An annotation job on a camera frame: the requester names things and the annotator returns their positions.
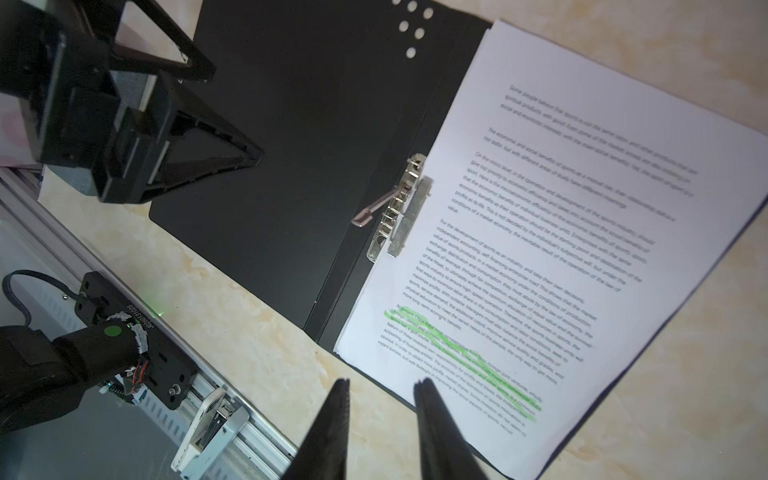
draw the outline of green dot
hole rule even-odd
[[[123,329],[118,325],[110,325],[104,329],[104,334],[106,336],[118,336],[121,333],[123,333]]]

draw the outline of black folder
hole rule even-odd
[[[350,220],[429,153],[490,26],[426,0],[204,2],[217,73],[188,86],[266,153],[150,218],[332,351],[372,267],[378,221]]]

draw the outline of binder clip mechanism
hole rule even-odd
[[[432,187],[432,179],[422,176],[426,159],[422,154],[410,157],[398,186],[363,208],[352,219],[352,225],[364,227],[373,220],[373,213],[387,204],[368,247],[368,260],[376,262],[384,243],[390,237],[387,253],[392,257],[397,257],[405,246],[406,238]]]

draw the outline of beige marble tabletop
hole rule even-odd
[[[193,33],[200,1],[161,4]],[[446,3],[768,131],[764,0]],[[148,48],[173,53],[159,31],[121,35],[137,31]],[[40,201],[294,442],[333,381],[349,377],[349,478],[419,477],[415,415],[150,222],[148,204],[100,204],[50,172]],[[766,292],[763,212],[543,478],[765,478]]]

